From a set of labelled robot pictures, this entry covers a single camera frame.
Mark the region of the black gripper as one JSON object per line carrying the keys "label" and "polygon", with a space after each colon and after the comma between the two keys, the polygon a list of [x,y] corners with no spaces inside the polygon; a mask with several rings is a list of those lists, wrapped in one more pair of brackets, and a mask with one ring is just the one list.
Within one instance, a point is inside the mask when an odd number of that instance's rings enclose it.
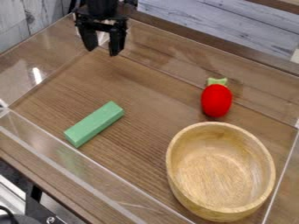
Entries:
{"label": "black gripper", "polygon": [[117,0],[82,0],[73,9],[74,25],[88,51],[98,46],[96,31],[109,32],[108,50],[117,56],[125,47],[126,17],[117,14]]}

